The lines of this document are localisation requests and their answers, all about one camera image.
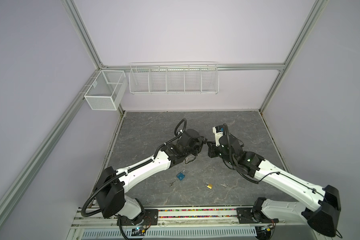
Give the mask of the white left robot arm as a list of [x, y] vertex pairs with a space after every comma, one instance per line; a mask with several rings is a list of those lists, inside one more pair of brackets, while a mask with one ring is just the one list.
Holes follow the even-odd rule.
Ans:
[[138, 199], [126, 194], [138, 183], [186, 161], [196, 158], [207, 140], [199, 132], [187, 129], [187, 120], [182, 119], [174, 130], [174, 138], [159, 145], [155, 153], [136, 164], [114, 170], [104, 169], [96, 182], [93, 192], [81, 209], [84, 218], [102, 214], [104, 218], [114, 215], [126, 217], [134, 224], [140, 223], [146, 211]]

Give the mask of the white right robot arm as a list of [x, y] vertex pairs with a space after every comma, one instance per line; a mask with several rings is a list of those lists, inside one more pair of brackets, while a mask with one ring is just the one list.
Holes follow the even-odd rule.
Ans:
[[297, 222], [326, 237], [343, 237], [338, 230], [342, 209], [337, 188], [304, 181], [261, 155], [245, 151], [227, 124], [213, 127], [213, 134], [215, 140], [207, 143], [210, 158], [221, 158], [229, 169], [253, 184], [267, 183], [294, 198], [293, 202], [283, 202], [259, 197], [251, 209], [254, 222]]

